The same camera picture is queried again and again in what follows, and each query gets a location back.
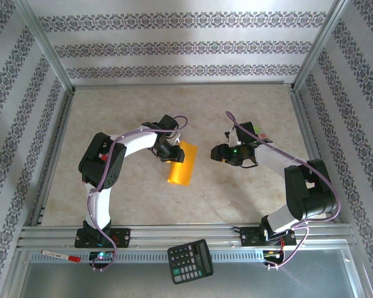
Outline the orange paper sheet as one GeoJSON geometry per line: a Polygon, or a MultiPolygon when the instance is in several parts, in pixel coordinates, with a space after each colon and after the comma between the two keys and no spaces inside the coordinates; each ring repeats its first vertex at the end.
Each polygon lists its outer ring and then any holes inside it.
{"type": "Polygon", "coordinates": [[[180,148],[185,154],[183,163],[172,163],[167,182],[181,186],[189,186],[198,147],[182,140],[180,142],[180,148]]]}

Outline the grey metal sheet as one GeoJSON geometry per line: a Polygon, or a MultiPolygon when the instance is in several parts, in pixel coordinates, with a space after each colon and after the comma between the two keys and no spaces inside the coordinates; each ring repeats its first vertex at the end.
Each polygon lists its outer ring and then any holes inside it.
{"type": "Polygon", "coordinates": [[[168,263],[31,263],[19,298],[366,298],[342,249],[301,251],[279,270],[260,262],[213,263],[214,274],[175,285],[168,263]]]}

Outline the black desk calculator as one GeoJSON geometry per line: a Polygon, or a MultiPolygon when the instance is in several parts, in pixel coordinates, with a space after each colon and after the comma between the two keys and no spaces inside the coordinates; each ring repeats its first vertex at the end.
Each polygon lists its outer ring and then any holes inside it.
{"type": "Polygon", "coordinates": [[[167,250],[172,282],[175,285],[196,281],[214,274],[213,262],[205,239],[167,250]]]}

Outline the controller board with LED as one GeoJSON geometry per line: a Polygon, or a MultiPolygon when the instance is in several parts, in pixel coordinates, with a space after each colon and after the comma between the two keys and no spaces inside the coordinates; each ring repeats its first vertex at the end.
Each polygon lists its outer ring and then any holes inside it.
{"type": "Polygon", "coordinates": [[[113,251],[92,251],[89,255],[89,261],[106,261],[109,262],[113,259],[113,251]]]}

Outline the white marker with red cap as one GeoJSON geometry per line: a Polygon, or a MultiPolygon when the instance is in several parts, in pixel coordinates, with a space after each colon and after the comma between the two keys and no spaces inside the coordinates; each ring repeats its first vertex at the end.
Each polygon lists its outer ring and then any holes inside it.
{"type": "Polygon", "coordinates": [[[42,250],[41,254],[43,254],[45,256],[52,257],[52,258],[71,261],[71,262],[74,262],[74,263],[79,263],[81,261],[80,257],[67,255],[67,254],[64,254],[64,253],[58,253],[58,252],[54,252],[54,251],[42,250]]]}

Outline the aluminium cross rail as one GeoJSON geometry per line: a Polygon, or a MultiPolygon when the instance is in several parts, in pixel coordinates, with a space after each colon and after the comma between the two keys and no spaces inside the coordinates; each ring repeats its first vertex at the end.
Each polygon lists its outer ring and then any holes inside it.
{"type": "Polygon", "coordinates": [[[168,84],[112,84],[112,85],[75,85],[75,91],[87,91],[87,90],[105,90],[105,89],[147,89],[147,88],[189,88],[189,87],[201,87],[201,86],[286,86],[291,88],[292,83],[284,83],[283,81],[222,81],[215,82],[210,81],[204,82],[184,82],[184,83],[168,83],[168,84]]]}

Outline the aluminium side rail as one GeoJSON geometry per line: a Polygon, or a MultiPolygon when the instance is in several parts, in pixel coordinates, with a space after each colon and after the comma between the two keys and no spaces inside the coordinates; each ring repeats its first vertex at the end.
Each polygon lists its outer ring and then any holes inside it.
{"type": "Polygon", "coordinates": [[[51,135],[49,148],[47,150],[42,172],[39,178],[39,187],[36,193],[36,199],[34,201],[32,210],[29,214],[29,218],[25,222],[26,226],[37,226],[41,223],[40,214],[45,209],[48,201],[53,177],[55,175],[55,169],[57,167],[60,150],[69,118],[73,100],[73,92],[66,91],[60,110],[58,112],[54,130],[51,135]]]}
{"type": "MultiPolygon", "coordinates": [[[[289,88],[290,99],[293,105],[293,109],[295,111],[295,115],[297,118],[298,126],[300,128],[303,142],[305,144],[306,152],[308,157],[313,160],[317,158],[321,158],[320,151],[318,150],[316,143],[315,143],[315,136],[312,132],[310,121],[306,115],[305,108],[303,106],[302,100],[293,88],[289,88]]],[[[327,179],[325,184],[328,185],[330,188],[331,193],[334,195],[336,201],[336,209],[334,211],[329,211],[326,214],[328,215],[326,218],[315,218],[312,219],[312,222],[333,222],[334,219],[339,215],[341,211],[341,200],[339,194],[333,184],[327,179]]]]}

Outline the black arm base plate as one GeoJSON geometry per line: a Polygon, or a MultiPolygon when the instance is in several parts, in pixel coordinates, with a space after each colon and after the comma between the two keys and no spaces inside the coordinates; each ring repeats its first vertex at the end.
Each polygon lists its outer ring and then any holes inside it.
{"type": "Polygon", "coordinates": [[[295,234],[291,230],[269,233],[261,227],[240,227],[239,236],[242,246],[296,245],[295,234]]]}
{"type": "MultiPolygon", "coordinates": [[[[117,248],[128,248],[131,239],[131,230],[128,228],[111,228],[109,238],[117,248]]],[[[88,232],[79,228],[76,232],[75,248],[111,248],[113,244],[104,237],[98,230],[88,232]]]]}

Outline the aluminium frame post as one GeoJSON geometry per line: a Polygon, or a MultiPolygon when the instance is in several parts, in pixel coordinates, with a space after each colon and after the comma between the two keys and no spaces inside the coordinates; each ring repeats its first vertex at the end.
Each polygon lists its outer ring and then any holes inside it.
{"type": "Polygon", "coordinates": [[[311,48],[308,51],[306,58],[304,59],[296,78],[292,83],[292,91],[297,92],[301,89],[302,84],[305,82],[309,72],[313,68],[317,58],[321,51],[324,49],[329,38],[331,37],[332,31],[336,24],[339,22],[341,16],[344,13],[346,6],[351,0],[334,0],[328,14],[324,20],[321,29],[318,31],[311,48]]]}
{"type": "Polygon", "coordinates": [[[46,31],[42,27],[39,18],[35,14],[32,6],[29,4],[29,0],[13,0],[13,2],[25,24],[28,26],[36,42],[38,43],[42,53],[45,55],[50,63],[50,66],[53,68],[57,78],[60,80],[65,90],[70,92],[71,95],[74,95],[75,87],[71,82],[66,69],[61,63],[51,41],[49,40],[46,31]]]}

